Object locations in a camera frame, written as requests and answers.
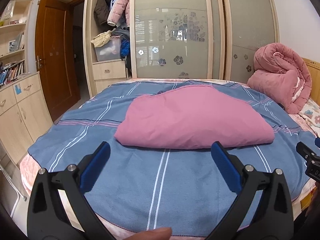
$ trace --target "pink pillowcase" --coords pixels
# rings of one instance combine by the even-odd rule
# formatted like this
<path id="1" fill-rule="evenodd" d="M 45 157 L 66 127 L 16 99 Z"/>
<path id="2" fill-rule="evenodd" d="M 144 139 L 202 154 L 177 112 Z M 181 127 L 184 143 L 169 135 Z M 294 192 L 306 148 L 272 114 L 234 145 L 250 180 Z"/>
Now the pink pillowcase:
<path id="1" fill-rule="evenodd" d="M 167 149 L 271 143 L 272 127 L 248 103 L 209 85 L 142 95 L 129 106 L 115 138 L 127 146 Z"/>

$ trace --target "wooden headboard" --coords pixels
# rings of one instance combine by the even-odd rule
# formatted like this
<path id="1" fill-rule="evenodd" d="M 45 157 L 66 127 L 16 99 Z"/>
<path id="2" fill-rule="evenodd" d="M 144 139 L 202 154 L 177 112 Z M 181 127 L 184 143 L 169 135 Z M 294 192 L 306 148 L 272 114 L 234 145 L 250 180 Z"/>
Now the wooden headboard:
<path id="1" fill-rule="evenodd" d="M 303 60 L 306 62 L 312 78 L 310 97 L 320 105 L 320 63 L 307 58 L 303 58 Z"/>

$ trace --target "metal screw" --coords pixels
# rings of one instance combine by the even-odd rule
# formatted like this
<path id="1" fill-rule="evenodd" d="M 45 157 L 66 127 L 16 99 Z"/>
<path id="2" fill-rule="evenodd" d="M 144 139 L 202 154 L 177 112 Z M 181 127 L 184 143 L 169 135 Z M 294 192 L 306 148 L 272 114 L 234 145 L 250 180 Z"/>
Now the metal screw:
<path id="1" fill-rule="evenodd" d="M 282 175 L 282 174 L 283 174 L 283 171 L 282 171 L 281 169 L 276 169 L 276 174 Z"/>
<path id="2" fill-rule="evenodd" d="M 246 171 L 253 171 L 254 168 L 253 168 L 253 166 L 251 166 L 251 165 L 246 165 L 246 166 L 245 166 L 245 170 L 246 170 Z"/>
<path id="3" fill-rule="evenodd" d="M 77 166 L 75 166 L 74 164 L 70 164 L 67 169 L 68 169 L 68 171 L 74 171 L 74 170 L 76 170 L 76 168 L 77 168 Z"/>
<path id="4" fill-rule="evenodd" d="M 40 175 L 44 174 L 44 173 L 45 173 L 45 168 L 39 169 L 38 173 L 39 173 Z"/>

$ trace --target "translucent storage bin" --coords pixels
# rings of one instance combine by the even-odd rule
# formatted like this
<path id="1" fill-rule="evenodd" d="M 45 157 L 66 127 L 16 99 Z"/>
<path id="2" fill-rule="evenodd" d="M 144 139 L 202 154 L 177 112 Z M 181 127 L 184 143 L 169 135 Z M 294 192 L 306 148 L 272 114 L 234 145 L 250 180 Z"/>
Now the translucent storage bin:
<path id="1" fill-rule="evenodd" d="M 102 47 L 95 48 L 98 61 L 120 59 L 121 38 L 111 38 Z"/>

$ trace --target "pink puffer jacket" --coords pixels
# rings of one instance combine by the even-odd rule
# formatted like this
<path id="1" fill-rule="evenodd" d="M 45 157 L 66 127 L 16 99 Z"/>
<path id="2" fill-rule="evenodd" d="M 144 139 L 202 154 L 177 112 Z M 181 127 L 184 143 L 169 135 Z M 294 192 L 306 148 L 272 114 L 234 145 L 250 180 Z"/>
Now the pink puffer jacket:
<path id="1" fill-rule="evenodd" d="M 130 25 L 130 0 L 116 0 L 115 4 L 113 5 L 109 17 L 108 17 L 108 24 L 111 26 L 115 26 L 116 23 L 121 18 L 122 13 L 125 10 L 125 18 L 127 20 L 127 26 Z"/>

